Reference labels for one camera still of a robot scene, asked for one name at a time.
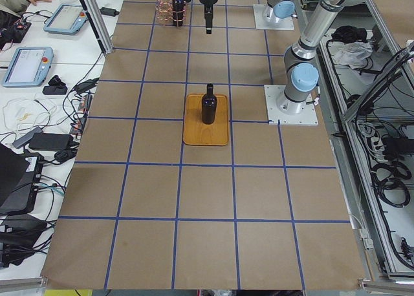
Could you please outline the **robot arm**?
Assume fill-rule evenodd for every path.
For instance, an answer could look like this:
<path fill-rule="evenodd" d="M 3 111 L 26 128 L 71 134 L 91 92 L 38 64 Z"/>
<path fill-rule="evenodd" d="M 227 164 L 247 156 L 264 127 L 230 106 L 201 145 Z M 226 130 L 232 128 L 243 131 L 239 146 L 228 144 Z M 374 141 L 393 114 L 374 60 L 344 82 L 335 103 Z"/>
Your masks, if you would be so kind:
<path fill-rule="evenodd" d="M 295 8 L 294 0 L 267 0 L 263 17 L 268 23 L 278 23 L 291 17 Z"/>
<path fill-rule="evenodd" d="M 319 1 L 300 38 L 284 55 L 287 85 L 276 98 L 276 106 L 285 114 L 299 114 L 308 95 L 316 87 L 319 79 L 319 72 L 313 65 L 316 48 L 337 14 L 345 6 L 354 6 L 366 0 Z"/>

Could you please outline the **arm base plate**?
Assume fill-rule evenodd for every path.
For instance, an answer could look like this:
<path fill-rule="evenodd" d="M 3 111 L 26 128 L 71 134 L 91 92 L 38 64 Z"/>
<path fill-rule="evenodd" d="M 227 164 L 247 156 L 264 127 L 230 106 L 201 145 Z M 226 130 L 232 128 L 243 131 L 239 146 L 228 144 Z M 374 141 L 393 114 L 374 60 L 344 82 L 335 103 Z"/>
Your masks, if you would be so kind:
<path fill-rule="evenodd" d="M 297 103 L 287 99 L 284 85 L 265 85 L 264 92 L 270 125 L 318 125 L 311 94 L 305 101 Z"/>
<path fill-rule="evenodd" d="M 294 30 L 292 17 L 277 18 L 268 5 L 254 4 L 256 29 L 260 30 Z"/>

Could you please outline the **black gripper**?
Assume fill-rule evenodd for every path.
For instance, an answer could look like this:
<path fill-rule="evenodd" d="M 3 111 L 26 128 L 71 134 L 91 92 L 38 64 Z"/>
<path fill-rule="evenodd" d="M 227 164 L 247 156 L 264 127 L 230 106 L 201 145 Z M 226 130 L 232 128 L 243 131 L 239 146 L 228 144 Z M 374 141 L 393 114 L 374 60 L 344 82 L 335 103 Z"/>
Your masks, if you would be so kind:
<path fill-rule="evenodd" d="M 218 0 L 199 0 L 204 4 L 204 20 L 206 33 L 211 34 L 213 28 L 213 5 L 218 2 Z"/>

